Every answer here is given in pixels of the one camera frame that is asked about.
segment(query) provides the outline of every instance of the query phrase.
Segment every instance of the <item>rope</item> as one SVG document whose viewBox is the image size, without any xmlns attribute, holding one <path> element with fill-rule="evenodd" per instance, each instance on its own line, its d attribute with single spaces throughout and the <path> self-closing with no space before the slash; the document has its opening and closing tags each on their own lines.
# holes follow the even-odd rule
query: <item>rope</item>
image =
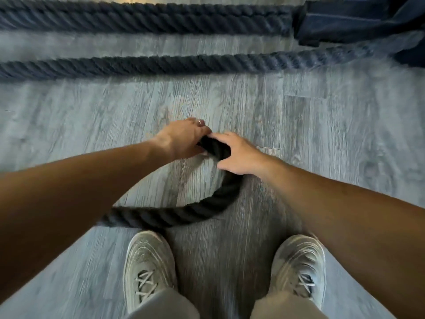
<svg viewBox="0 0 425 319">
<path fill-rule="evenodd" d="M 288 36 L 291 7 L 0 1 L 0 29 L 92 33 L 257 34 Z"/>
<path fill-rule="evenodd" d="M 284 69 L 313 69 L 359 58 L 386 56 L 414 48 L 423 31 L 410 31 L 350 45 L 300 52 L 269 54 L 104 57 L 0 63 L 0 81 L 56 80 L 59 78 L 212 73 L 267 73 Z"/>
<path fill-rule="evenodd" d="M 219 160 L 230 156 L 230 147 L 215 139 L 205 136 L 199 145 Z M 221 213 L 231 205 L 238 197 L 241 186 L 242 176 L 226 171 L 221 187 L 211 197 L 183 207 L 113 207 L 97 225 L 158 230 L 200 222 Z"/>
</svg>

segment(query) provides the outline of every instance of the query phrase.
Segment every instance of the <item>black rope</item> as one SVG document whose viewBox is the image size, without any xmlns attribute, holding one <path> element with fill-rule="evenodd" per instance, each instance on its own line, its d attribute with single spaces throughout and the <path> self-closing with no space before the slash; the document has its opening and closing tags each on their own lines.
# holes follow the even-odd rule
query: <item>black rope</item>
<svg viewBox="0 0 425 319">
<path fill-rule="evenodd" d="M 215 139 L 205 136 L 199 145 L 219 160 L 230 156 L 230 147 Z M 207 220 L 224 211 L 235 201 L 241 190 L 242 177 L 226 171 L 221 187 L 211 197 L 183 207 L 113 207 L 97 225 L 158 230 Z"/>
<path fill-rule="evenodd" d="M 284 69 L 313 69 L 359 58 L 386 56 L 415 47 L 423 31 L 300 52 L 198 56 L 104 57 L 0 63 L 0 81 L 56 80 L 60 78 L 178 75 L 212 73 L 267 73 Z"/>
<path fill-rule="evenodd" d="M 288 6 L 0 1 L 3 30 L 288 36 L 291 26 Z"/>
</svg>

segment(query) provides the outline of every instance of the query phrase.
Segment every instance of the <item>wooden floor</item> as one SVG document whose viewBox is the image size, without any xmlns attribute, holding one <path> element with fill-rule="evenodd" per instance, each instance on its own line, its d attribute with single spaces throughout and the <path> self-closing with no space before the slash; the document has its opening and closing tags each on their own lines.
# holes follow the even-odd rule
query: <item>wooden floor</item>
<svg viewBox="0 0 425 319">
<path fill-rule="evenodd" d="M 304 0 L 115 0 L 301 4 Z M 0 33 L 0 60 L 254 53 L 299 49 L 292 39 Z M 0 172 L 148 139 L 195 116 L 326 177 L 425 207 L 425 70 L 370 59 L 310 72 L 27 82 L 0 85 Z M 210 195 L 214 161 L 178 161 L 119 203 L 174 206 Z M 248 318 L 268 290 L 282 241 L 303 232 L 257 179 L 216 219 L 167 233 L 180 291 L 202 318 Z M 1 318 L 120 318 L 122 269 L 135 230 L 93 228 L 0 307 Z M 390 318 L 327 255 L 324 313 Z"/>
</svg>

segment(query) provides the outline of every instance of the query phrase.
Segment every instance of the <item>person's left arm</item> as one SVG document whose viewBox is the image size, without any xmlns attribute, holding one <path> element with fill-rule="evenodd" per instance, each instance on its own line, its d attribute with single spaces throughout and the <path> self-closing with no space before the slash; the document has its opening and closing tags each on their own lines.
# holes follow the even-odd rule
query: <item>person's left arm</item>
<svg viewBox="0 0 425 319">
<path fill-rule="evenodd" d="M 0 303 L 73 244 L 142 178 L 202 152 L 196 144 L 209 133 L 204 121 L 189 118 L 172 122 L 139 144 L 0 177 Z"/>
</svg>

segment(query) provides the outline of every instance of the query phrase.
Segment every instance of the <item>person's right hand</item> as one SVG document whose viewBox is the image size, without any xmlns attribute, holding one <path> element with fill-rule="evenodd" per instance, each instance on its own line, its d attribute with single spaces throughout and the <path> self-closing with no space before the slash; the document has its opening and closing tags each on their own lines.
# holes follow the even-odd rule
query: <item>person's right hand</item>
<svg viewBox="0 0 425 319">
<path fill-rule="evenodd" d="M 211 133 L 210 138 L 219 140 L 230 146 L 231 155 L 221 160 L 217 168 L 227 170 L 236 174 L 254 174 L 258 176 L 261 165 L 269 155 L 262 153 L 247 139 L 233 132 Z"/>
</svg>

